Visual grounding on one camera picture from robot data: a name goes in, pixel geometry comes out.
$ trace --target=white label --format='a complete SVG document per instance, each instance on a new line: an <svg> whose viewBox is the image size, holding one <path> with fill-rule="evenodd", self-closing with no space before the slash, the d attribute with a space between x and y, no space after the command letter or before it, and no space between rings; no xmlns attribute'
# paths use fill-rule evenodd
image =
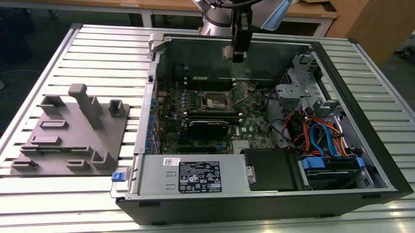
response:
<svg viewBox="0 0 415 233"><path fill-rule="evenodd" d="M121 3L119 6L131 6L131 7L138 7L138 4L125 4L125 3Z"/></svg>
<svg viewBox="0 0 415 233"><path fill-rule="evenodd" d="M164 158L164 166L178 166L180 158Z"/></svg>

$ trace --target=table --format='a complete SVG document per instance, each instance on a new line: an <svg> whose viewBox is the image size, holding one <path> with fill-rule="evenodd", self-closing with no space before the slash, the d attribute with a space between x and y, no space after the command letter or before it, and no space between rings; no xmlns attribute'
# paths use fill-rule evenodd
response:
<svg viewBox="0 0 415 233"><path fill-rule="evenodd" d="M142 89L149 65L148 38L153 32L197 34L196 30L82 25L69 30L10 125L0 139L0 232L410 232L415 194L330 218L301 218L210 224L138 226L114 204L126 183L110 177L10 178L10 163L42 111L45 94L65 95L71 83L85 83L98 102L121 99L133 108L117 166L129 166L138 128ZM345 39L253 34L253 38L316 40L326 50L398 168L415 188L415 113L357 44ZM330 84L324 86L333 95ZM62 96L63 101L74 101Z"/></svg>
<svg viewBox="0 0 415 233"><path fill-rule="evenodd" d="M0 6L136 13L141 14L146 28L153 27L153 15L201 17L201 12L190 0L0 0ZM290 5L282 21L317 24L313 36L324 37L337 17L338 14L325 11L320 4L298 2Z"/></svg>

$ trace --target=metal bracket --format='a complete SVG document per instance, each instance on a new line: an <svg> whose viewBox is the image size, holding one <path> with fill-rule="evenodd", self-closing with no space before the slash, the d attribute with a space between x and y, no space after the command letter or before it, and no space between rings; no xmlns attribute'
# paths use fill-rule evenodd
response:
<svg viewBox="0 0 415 233"><path fill-rule="evenodd" d="M312 105L312 109L317 117L326 117L338 105L340 103L336 100L317 100Z"/></svg>
<svg viewBox="0 0 415 233"><path fill-rule="evenodd" d="M164 43L164 33L150 33L148 39L149 52L156 51L156 47Z"/></svg>

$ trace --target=blue latch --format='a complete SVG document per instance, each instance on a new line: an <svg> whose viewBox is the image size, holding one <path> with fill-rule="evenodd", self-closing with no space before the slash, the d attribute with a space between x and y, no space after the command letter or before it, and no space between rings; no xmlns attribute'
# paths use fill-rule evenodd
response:
<svg viewBox="0 0 415 233"><path fill-rule="evenodd" d="M113 172L110 176L111 182L125 182L125 173L126 172Z"/></svg>
<svg viewBox="0 0 415 233"><path fill-rule="evenodd" d="M302 164L304 169L325 168L321 157L306 157L300 161L300 163Z"/></svg>
<svg viewBox="0 0 415 233"><path fill-rule="evenodd" d="M358 168L364 168L364 161L362 161L362 159L360 157L357 157L356 161L357 161Z"/></svg>

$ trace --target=barcode sticker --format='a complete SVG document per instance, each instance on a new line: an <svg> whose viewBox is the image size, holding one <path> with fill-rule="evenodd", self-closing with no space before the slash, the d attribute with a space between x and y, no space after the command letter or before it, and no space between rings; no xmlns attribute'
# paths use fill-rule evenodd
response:
<svg viewBox="0 0 415 233"><path fill-rule="evenodd" d="M164 158L162 165L164 166L178 166L180 158Z"/></svg>

